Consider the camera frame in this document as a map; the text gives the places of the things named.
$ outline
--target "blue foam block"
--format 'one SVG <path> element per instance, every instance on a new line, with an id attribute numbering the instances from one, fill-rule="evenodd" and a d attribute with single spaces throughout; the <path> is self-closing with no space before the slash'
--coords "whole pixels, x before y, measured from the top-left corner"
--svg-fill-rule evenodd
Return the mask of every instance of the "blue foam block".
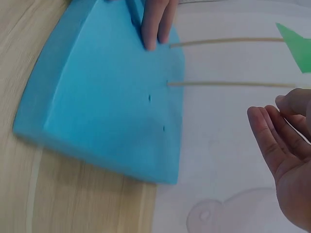
<path id="1" fill-rule="evenodd" d="M 182 50 L 144 49 L 139 0 L 73 0 L 23 93 L 14 133 L 96 166 L 176 183 Z M 178 42 L 173 28 L 170 43 Z"/>

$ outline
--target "hand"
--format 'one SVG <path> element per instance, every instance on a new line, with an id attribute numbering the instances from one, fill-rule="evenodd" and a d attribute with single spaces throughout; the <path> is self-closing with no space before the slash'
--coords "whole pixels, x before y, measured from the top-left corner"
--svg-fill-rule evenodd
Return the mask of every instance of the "hand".
<path id="1" fill-rule="evenodd" d="M 295 89 L 277 97 L 276 105 L 280 112 L 273 106 L 249 108 L 249 122 L 275 179 L 282 212 L 311 232 L 311 145 L 294 130 L 311 141 L 311 90 Z"/>
<path id="2" fill-rule="evenodd" d="M 160 43 L 169 41 L 178 0 L 146 0 L 141 25 L 142 39 L 147 50 L 155 50 Z"/>

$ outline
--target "wood grain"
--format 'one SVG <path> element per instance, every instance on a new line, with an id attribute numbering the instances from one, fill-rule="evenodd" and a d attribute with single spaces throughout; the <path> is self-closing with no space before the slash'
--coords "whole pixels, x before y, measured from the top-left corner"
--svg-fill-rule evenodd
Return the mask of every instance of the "wood grain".
<path id="1" fill-rule="evenodd" d="M 156 186 L 12 135 L 36 59 L 67 0 L 0 1 L 0 232 L 149 233 Z"/>

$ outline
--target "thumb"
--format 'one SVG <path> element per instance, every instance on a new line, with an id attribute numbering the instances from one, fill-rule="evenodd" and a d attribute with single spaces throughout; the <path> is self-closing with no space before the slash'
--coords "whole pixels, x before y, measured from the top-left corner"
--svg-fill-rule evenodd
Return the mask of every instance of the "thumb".
<path id="1" fill-rule="evenodd" d="M 311 89 L 296 88 L 285 96 L 278 96 L 276 105 L 285 115 L 306 117 L 308 112 L 311 113 Z"/>

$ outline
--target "finger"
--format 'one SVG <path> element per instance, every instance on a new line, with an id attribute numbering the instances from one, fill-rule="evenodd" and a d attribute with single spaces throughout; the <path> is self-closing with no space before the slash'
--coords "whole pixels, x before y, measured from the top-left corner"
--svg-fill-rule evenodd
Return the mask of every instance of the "finger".
<path id="1" fill-rule="evenodd" d="M 262 156 L 275 177 L 278 167 L 287 156 L 273 137 L 260 109 L 251 107 L 247 110 L 247 115 Z"/>
<path id="2" fill-rule="evenodd" d="M 170 30 L 173 24 L 177 6 L 178 0 L 170 0 L 169 4 L 164 10 L 158 31 L 158 39 L 160 43 L 167 43 L 169 41 Z"/>
<path id="3" fill-rule="evenodd" d="M 283 138 L 293 154 L 301 160 L 311 156 L 311 145 L 285 121 L 280 112 L 273 106 L 266 106 L 266 110 L 271 117 L 276 131 Z"/>
<path id="4" fill-rule="evenodd" d="M 307 119 L 302 115 L 283 115 L 283 117 L 298 131 L 300 132 L 309 142 L 311 141 L 311 135 L 307 127 Z"/>
<path id="5" fill-rule="evenodd" d="M 296 88 L 286 96 L 278 96 L 276 105 L 286 115 L 306 116 L 307 106 L 311 100 L 311 90 Z"/>
<path id="6" fill-rule="evenodd" d="M 156 49 L 159 23 L 168 3 L 168 0 L 146 0 L 141 34 L 147 50 Z"/>
<path id="7" fill-rule="evenodd" d="M 264 119 L 267 123 L 267 126 L 268 126 L 269 130 L 271 131 L 272 136 L 274 137 L 274 139 L 276 140 L 276 142 L 278 143 L 278 145 L 280 146 L 282 151 L 285 154 L 291 155 L 291 152 L 288 149 L 286 143 L 283 141 L 283 139 L 280 137 L 280 135 L 278 135 L 277 131 L 275 130 L 275 127 L 272 123 L 272 120 L 271 120 L 267 110 L 265 108 L 261 108 L 261 107 L 259 108 L 259 110 L 261 111 L 261 114 L 264 117 Z"/>

